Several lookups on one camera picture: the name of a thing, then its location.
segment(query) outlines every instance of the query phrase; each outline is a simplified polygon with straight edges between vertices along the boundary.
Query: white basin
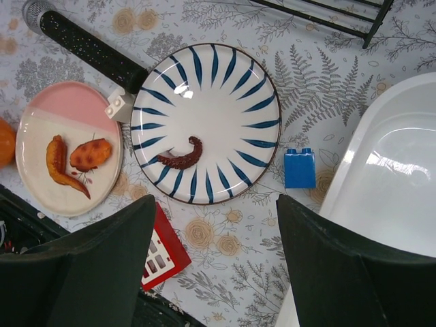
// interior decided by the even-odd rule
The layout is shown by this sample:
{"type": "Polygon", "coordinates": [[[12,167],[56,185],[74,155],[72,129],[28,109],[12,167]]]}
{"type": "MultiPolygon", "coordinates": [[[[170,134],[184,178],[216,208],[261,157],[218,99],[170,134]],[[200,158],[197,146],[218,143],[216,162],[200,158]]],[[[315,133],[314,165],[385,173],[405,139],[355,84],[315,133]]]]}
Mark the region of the white basin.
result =
{"type": "MultiPolygon", "coordinates": [[[[320,215],[397,249],[436,257],[436,73],[405,80],[362,117],[320,215]]],[[[297,327],[291,289],[276,326],[297,327]]]]}

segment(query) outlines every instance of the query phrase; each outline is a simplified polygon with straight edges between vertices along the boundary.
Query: fried chicken piece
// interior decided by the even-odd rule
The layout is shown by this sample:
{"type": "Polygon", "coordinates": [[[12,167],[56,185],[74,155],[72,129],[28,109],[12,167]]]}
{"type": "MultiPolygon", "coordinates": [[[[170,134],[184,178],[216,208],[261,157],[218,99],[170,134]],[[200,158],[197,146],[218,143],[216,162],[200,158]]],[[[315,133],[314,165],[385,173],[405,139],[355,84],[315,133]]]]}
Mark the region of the fried chicken piece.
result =
{"type": "Polygon", "coordinates": [[[67,165],[67,145],[64,143],[60,135],[56,135],[53,137],[53,140],[48,143],[46,163],[48,173],[56,183],[60,185],[69,185],[82,192],[88,199],[91,199],[86,186],[65,173],[67,165]]]}
{"type": "Polygon", "coordinates": [[[104,138],[81,144],[69,156],[69,164],[80,172],[97,169],[112,154],[112,145],[104,138]]]}

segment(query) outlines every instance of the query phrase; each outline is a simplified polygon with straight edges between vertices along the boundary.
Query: table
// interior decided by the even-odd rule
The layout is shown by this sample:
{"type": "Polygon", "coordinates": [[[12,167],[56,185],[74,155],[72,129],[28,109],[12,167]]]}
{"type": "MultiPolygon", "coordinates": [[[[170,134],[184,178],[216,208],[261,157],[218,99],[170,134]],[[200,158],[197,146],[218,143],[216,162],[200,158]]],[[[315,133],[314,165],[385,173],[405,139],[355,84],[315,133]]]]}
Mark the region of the table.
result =
{"type": "MultiPolygon", "coordinates": [[[[85,82],[108,96],[116,85],[47,37],[32,33],[20,8],[0,0],[0,115],[15,128],[26,103],[62,80],[85,82]]],[[[270,72],[283,109],[279,151],[262,179],[241,197],[190,206],[152,186],[123,126],[122,173],[108,198],[74,218],[46,212],[14,166],[0,183],[73,232],[146,193],[165,210],[192,264],[155,291],[207,326],[272,326],[289,286],[275,200],[288,193],[318,210],[360,116],[391,85],[430,72],[436,61],[434,1],[398,0],[368,49],[359,39],[246,0],[56,0],[58,10],[97,37],[151,67],[170,52],[200,42],[236,46],[270,72]],[[310,146],[317,188],[283,188],[283,153],[310,146]]],[[[360,7],[335,1],[349,11],[360,7]]],[[[345,22],[342,15],[331,16],[345,22]]]]}

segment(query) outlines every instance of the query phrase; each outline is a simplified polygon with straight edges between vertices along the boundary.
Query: blue toy block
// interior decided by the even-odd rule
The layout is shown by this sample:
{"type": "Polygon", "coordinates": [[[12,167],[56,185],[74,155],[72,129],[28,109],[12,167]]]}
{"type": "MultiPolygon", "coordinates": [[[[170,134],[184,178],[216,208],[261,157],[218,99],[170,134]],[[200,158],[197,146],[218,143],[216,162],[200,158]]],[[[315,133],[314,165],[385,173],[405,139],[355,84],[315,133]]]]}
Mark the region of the blue toy block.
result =
{"type": "Polygon", "coordinates": [[[288,149],[285,153],[285,188],[316,188],[315,153],[311,148],[304,148],[301,153],[296,149],[288,149]]]}

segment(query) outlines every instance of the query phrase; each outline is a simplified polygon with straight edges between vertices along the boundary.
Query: orange food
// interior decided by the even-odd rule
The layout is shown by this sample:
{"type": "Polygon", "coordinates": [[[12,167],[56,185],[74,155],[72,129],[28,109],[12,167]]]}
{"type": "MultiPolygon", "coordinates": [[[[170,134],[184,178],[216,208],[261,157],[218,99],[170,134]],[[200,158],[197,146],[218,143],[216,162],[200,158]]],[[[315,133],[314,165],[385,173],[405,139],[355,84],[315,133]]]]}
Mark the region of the orange food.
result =
{"type": "Polygon", "coordinates": [[[15,131],[0,118],[0,168],[8,165],[15,154],[15,131]]]}
{"type": "Polygon", "coordinates": [[[80,172],[97,169],[112,154],[112,145],[104,138],[81,144],[69,156],[69,164],[80,172]]]}
{"type": "Polygon", "coordinates": [[[87,187],[77,179],[65,173],[67,165],[67,145],[64,143],[60,135],[56,135],[53,140],[48,143],[46,163],[48,173],[56,183],[60,185],[69,185],[82,192],[88,199],[91,199],[87,187]]]}

